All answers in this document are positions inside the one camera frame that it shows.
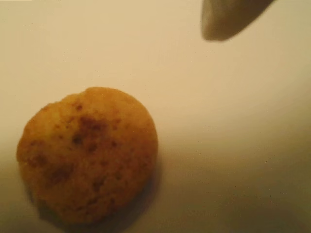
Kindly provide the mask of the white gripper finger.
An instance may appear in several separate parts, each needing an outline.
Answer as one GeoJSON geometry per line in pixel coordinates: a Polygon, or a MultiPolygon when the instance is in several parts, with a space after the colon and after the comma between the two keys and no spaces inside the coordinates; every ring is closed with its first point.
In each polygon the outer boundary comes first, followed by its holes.
{"type": "Polygon", "coordinates": [[[208,41],[228,40],[256,20],[273,0],[203,0],[201,33],[208,41]]]}

